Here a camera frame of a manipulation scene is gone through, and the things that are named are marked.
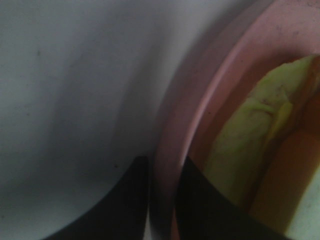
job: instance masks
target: black object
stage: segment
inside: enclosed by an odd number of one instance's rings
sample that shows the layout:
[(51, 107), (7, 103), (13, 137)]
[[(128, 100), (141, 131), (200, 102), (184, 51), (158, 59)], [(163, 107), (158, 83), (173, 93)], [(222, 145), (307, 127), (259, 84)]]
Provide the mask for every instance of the black object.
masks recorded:
[(181, 240), (287, 240), (258, 223), (223, 197), (190, 158), (183, 167), (175, 200)]
[(148, 159), (137, 157), (89, 212), (45, 240), (142, 240), (148, 210)]

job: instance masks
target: pink bowl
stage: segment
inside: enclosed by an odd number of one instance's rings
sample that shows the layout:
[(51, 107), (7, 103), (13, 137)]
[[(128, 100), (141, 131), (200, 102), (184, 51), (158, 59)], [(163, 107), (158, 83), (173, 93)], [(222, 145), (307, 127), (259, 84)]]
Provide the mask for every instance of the pink bowl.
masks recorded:
[[(245, 20), (261, 10), (261, 2), (240, 15), (222, 37), (227, 39), (231, 29), (241, 32), (248, 25)], [(238, 38), (222, 63), (230, 41), (208, 46), (189, 76), (156, 152), (153, 179), (164, 208), (173, 204), (186, 156), (203, 167), (212, 140), (264, 74), (293, 58), (320, 53), (319, 26), (320, 1), (276, 0)]]

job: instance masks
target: white surface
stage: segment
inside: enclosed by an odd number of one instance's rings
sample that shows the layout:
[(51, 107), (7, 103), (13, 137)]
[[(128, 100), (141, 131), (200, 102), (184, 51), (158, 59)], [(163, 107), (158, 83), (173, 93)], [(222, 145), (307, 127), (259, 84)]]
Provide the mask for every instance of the white surface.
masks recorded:
[(0, 0), (0, 239), (64, 227), (152, 152), (179, 64), (239, 2)]

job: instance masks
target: orange object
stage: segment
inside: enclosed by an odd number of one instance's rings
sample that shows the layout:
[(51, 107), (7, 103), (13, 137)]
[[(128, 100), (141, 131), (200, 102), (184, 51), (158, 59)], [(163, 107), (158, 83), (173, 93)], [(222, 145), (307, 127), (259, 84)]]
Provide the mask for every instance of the orange object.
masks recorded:
[(305, 106), (298, 129), (281, 144), (249, 214), (284, 233), (320, 165), (320, 93)]

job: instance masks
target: food in bowl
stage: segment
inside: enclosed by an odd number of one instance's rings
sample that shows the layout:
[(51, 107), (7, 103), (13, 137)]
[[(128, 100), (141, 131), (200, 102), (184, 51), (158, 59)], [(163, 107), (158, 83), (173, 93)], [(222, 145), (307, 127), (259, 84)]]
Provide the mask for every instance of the food in bowl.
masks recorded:
[(268, 72), (223, 125), (203, 170), (233, 204), (281, 233), (306, 222), (304, 201), (318, 200), (305, 196), (320, 188), (319, 85), (319, 55)]

